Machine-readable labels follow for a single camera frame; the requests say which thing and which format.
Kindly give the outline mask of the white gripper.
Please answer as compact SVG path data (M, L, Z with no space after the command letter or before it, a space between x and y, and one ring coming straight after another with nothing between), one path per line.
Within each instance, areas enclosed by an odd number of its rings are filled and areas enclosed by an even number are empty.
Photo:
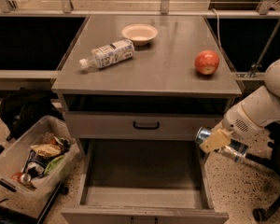
M231 133L234 137L246 138L262 130L244 112L241 104L238 103L229 109L223 117L222 126L224 129L217 129L203 140L200 149L204 153L210 153L231 143Z

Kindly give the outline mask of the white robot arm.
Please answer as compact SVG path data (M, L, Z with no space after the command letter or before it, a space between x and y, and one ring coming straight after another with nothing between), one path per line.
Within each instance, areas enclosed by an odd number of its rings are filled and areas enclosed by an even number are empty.
M280 121L280 59L267 68L262 86L230 108L214 128L201 128L195 143L209 153L228 146L232 139L252 136L276 121Z

